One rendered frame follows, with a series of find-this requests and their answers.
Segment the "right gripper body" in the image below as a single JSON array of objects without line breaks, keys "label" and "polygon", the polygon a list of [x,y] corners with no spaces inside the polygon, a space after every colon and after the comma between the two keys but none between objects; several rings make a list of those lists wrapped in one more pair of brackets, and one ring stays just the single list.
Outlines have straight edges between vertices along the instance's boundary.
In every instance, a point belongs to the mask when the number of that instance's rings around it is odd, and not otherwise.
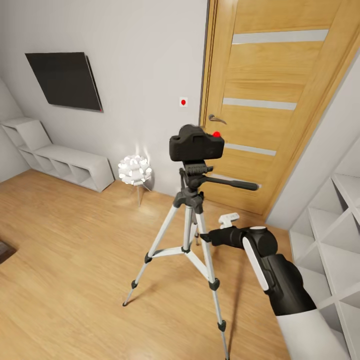
[{"label": "right gripper body", "polygon": [[232,233],[236,230],[237,227],[233,225],[232,227],[215,229],[210,231],[211,243],[213,246],[228,245],[235,247],[232,244]]}]

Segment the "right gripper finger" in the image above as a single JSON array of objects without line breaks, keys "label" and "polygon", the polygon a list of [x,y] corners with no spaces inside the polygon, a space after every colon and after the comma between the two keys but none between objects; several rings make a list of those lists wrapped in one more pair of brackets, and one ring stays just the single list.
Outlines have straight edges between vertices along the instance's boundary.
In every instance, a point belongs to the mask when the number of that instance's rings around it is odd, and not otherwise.
[{"label": "right gripper finger", "polygon": [[208,243],[208,245],[209,245],[209,243],[211,242],[211,235],[210,235],[210,232],[209,233],[207,233],[206,232],[206,234],[199,234],[200,235],[200,240],[204,240],[204,241],[206,241],[207,243]]}]

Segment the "camera tripod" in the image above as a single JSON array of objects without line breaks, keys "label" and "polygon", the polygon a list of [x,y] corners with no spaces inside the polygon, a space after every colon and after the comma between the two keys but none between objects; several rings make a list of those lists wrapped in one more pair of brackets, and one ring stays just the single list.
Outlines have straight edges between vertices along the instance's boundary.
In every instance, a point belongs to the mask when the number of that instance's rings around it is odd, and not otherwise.
[{"label": "camera tripod", "polygon": [[[211,172],[214,169],[213,166],[207,166],[205,160],[191,160],[183,161],[183,168],[179,169],[181,179],[181,190],[176,194],[176,197],[172,203],[172,207],[155,239],[149,252],[144,257],[144,264],[137,276],[137,278],[131,283],[131,291],[122,304],[123,307],[127,305],[133,291],[138,286],[138,282],[141,279],[147,265],[152,259],[169,257],[176,255],[186,255],[196,268],[203,274],[208,280],[209,287],[212,289],[217,319],[218,328],[222,338],[222,343],[225,352],[225,360],[230,360],[227,350],[227,344],[225,340],[226,321],[222,319],[221,309],[217,294],[217,289],[220,287],[220,280],[215,277],[210,246],[205,240],[201,240],[203,255],[205,259],[205,265],[200,259],[191,251],[191,245],[194,237],[198,242],[200,234],[206,234],[206,224],[204,219],[203,201],[205,199],[204,192],[198,193],[198,188],[205,182],[218,183],[223,185],[230,185],[234,188],[257,191],[258,185],[252,182],[238,181],[238,180],[225,180],[219,178],[208,177],[205,174]],[[163,236],[165,235],[169,225],[171,224],[174,216],[182,204],[185,204],[184,215],[184,238],[183,246],[166,248],[157,250]]]}]

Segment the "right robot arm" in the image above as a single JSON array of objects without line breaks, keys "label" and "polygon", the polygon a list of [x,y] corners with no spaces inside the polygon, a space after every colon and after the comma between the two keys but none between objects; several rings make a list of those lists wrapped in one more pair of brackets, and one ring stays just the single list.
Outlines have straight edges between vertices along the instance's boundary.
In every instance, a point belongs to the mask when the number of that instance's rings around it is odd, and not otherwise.
[{"label": "right robot arm", "polygon": [[237,228],[238,213],[222,215],[219,229],[199,234],[213,246],[245,250],[281,329],[290,360],[352,360],[303,287],[293,262],[278,251],[274,234],[265,226]]}]

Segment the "digital camera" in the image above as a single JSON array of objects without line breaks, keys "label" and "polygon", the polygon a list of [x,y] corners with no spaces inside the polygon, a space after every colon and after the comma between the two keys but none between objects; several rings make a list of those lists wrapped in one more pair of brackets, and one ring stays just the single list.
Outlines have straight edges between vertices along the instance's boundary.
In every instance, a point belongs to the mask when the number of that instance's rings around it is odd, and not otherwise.
[{"label": "digital camera", "polygon": [[173,162],[220,159],[224,145],[219,131],[211,135],[200,126],[186,124],[169,139],[169,157]]}]

